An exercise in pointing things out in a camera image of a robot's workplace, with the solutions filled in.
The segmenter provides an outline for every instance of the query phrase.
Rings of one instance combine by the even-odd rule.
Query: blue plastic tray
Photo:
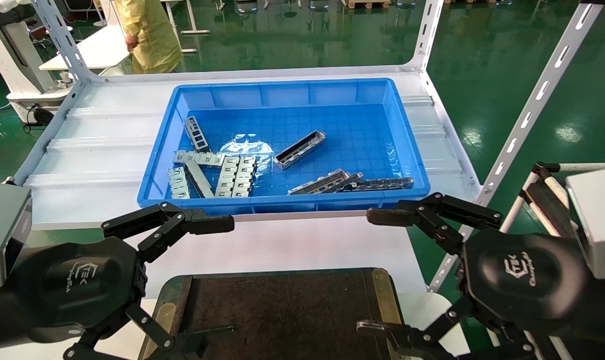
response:
[[[168,171],[175,151],[192,151],[183,119],[195,116],[213,153],[255,155],[247,198],[172,200]],[[280,170],[273,157],[314,130],[327,136],[314,151]],[[287,191],[343,169],[363,179],[412,177],[412,189],[296,194]],[[202,169],[213,191],[219,169]],[[422,198],[429,180],[396,85],[390,79],[244,82],[174,89],[149,157],[141,207],[170,200],[210,215],[320,212],[389,207]]]

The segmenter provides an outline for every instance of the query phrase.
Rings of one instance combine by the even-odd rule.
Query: metal shelf frame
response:
[[[334,68],[300,68],[300,69],[282,69],[282,70],[248,70],[248,71],[214,71],[204,73],[169,73],[154,75],[120,75],[101,77],[90,71],[85,65],[83,56],[78,50],[72,35],[65,27],[65,21],[61,16],[55,3],[50,0],[32,0],[32,4],[42,19],[49,34],[53,39],[56,48],[65,59],[69,66],[76,83],[69,96],[63,101],[58,112],[56,112],[49,126],[44,130],[40,139],[36,142],[31,153],[14,176],[16,184],[26,186],[36,186],[42,175],[46,173],[49,165],[41,165],[41,161],[48,155],[48,150],[64,148],[65,142],[56,139],[56,135],[65,125],[68,118],[78,117],[83,114],[81,103],[88,107],[88,99],[96,98],[99,91],[110,91],[118,87],[168,87],[179,84],[212,84],[212,83],[230,83],[230,82],[270,82],[282,80],[311,80],[311,79],[339,79],[339,78],[372,78],[387,77],[396,82],[400,89],[420,86],[423,95],[407,95],[403,98],[405,109],[409,111],[416,104],[429,104],[440,121],[442,130],[451,143],[451,149],[456,153],[456,158],[460,162],[459,166],[462,173],[467,176],[468,186],[471,189],[472,199],[479,205],[486,206],[492,199],[496,189],[501,184],[505,174],[515,159],[521,146],[524,144],[529,132],[533,128],[538,116],[547,103],[556,85],[560,81],[568,64],[572,61],[575,53],[585,38],[588,30],[592,27],[595,19],[602,10],[605,0],[583,1],[578,5],[575,13],[570,19],[565,32],[563,33],[558,45],[553,51],[547,66],[545,66],[538,82],[536,83],[531,96],[527,100],[520,116],[515,121],[515,125],[509,137],[504,142],[504,146],[497,155],[496,161],[492,166],[490,173],[483,185],[480,185],[476,173],[471,166],[471,162],[456,134],[456,130],[451,123],[445,107],[443,105],[437,89],[427,73],[429,57],[434,43],[435,34],[438,28],[438,21],[444,0],[426,0],[424,5],[423,17],[419,28],[419,34],[416,41],[416,47],[412,59],[406,64],[389,66],[346,66]],[[133,111],[133,107],[122,107],[116,112],[122,116],[127,112]],[[149,114],[144,108],[137,107],[139,114]],[[136,176],[126,178],[127,182],[135,183]],[[56,182],[65,182],[64,178],[56,179]],[[442,191],[438,186],[433,186],[432,191]],[[264,214],[257,214],[253,220],[264,220]],[[317,217],[337,217],[354,216],[346,214],[320,214]],[[44,224],[37,226],[38,221],[34,219],[35,230],[61,229],[61,228],[87,228],[97,227],[99,221],[88,219],[82,223],[60,223]],[[460,232],[469,237],[471,229],[461,227]],[[454,266],[456,258],[446,256],[433,280],[428,285],[429,292],[437,292],[443,283],[443,280]]]

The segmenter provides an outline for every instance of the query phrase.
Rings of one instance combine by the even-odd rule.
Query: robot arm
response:
[[[440,217],[477,230],[467,242]],[[497,230],[502,215],[457,198],[432,194],[370,209],[370,223],[417,226],[447,253],[460,255],[461,298],[425,330],[363,320],[357,331],[387,338],[397,353],[424,359],[533,359],[522,331],[605,342],[605,280],[590,272],[576,239]],[[510,341],[508,345],[454,357],[438,341],[462,318],[473,316]]]
[[[145,263],[163,255],[187,233],[234,230],[231,216],[207,216],[202,209],[181,209],[163,202],[105,221],[101,226],[105,239],[98,243],[18,246],[17,251],[7,251],[7,238],[13,244],[23,244],[22,235],[25,230],[29,232],[30,222],[22,219],[31,219],[31,198],[24,187],[0,184],[0,192],[5,192],[6,202],[15,204],[0,212],[0,219],[12,213],[11,218],[16,218],[7,222],[7,229],[13,232],[4,237],[1,253],[19,253],[15,264],[3,264],[8,274],[4,282],[0,276],[0,347],[60,342],[81,335],[64,358],[114,360],[93,347],[134,321],[158,345],[150,359],[182,360],[202,356],[210,333],[234,330],[225,326],[174,337],[140,307],[147,284]],[[16,228],[23,232],[16,235]],[[153,228],[157,230],[141,241],[138,249],[123,241]]]

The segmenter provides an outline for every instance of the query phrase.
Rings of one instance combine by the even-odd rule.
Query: yellow protective gown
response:
[[[181,61],[181,46],[160,0],[114,0],[125,35],[138,36],[131,52],[134,74],[170,73]]]

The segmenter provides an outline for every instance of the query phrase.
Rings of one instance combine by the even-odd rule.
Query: sheet metal component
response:
[[[172,199],[190,199],[189,185],[183,166],[170,169],[169,186],[171,187]]]
[[[307,182],[298,187],[294,187],[289,190],[289,195],[299,194],[318,194],[328,189],[335,187],[337,184],[344,182],[349,178],[349,173],[339,168],[327,174],[327,176],[321,176],[317,180]]]
[[[225,161],[224,153],[213,152],[196,152],[178,150],[174,156],[174,164],[184,164],[189,160],[195,161],[196,164],[202,167],[220,168]]]
[[[325,140],[325,133],[316,130],[303,137],[303,139],[295,144],[289,146],[281,153],[278,153],[278,155],[273,158],[273,162],[275,162],[280,170],[285,170],[293,163],[309,154],[316,146],[323,142],[323,140]]]
[[[322,193],[323,194],[330,194],[330,193],[335,193],[335,192],[341,192],[344,187],[348,186],[351,183],[357,182],[362,177],[363,177],[363,173],[362,172],[357,172],[357,173],[349,176],[348,178],[346,178],[344,181],[341,181],[341,182],[337,183],[336,186],[332,186],[332,187],[326,189]]]
[[[186,130],[187,136],[189,136],[189,141],[191,141],[194,150],[199,153],[206,153],[209,151],[209,144],[205,139],[205,135],[203,135],[203,132],[200,130],[200,126],[195,117],[190,116],[184,119],[184,129]]]
[[[220,177],[216,186],[216,198],[231,198],[232,190],[234,189],[234,181],[236,173],[238,173],[238,164],[241,158],[238,156],[227,156],[222,162],[220,169]]]
[[[256,157],[225,157],[216,186],[216,198],[247,198],[252,189],[254,173]]]
[[[250,196],[254,173],[256,173],[256,157],[243,156],[238,163],[236,180],[231,191],[232,198],[247,198]]]
[[[339,192],[397,191],[411,189],[413,186],[414,179],[411,177],[376,178],[351,182]]]
[[[184,167],[186,168],[186,175],[191,180],[200,198],[213,198],[212,186],[209,185],[209,181],[200,166],[194,160],[189,160],[184,162]]]

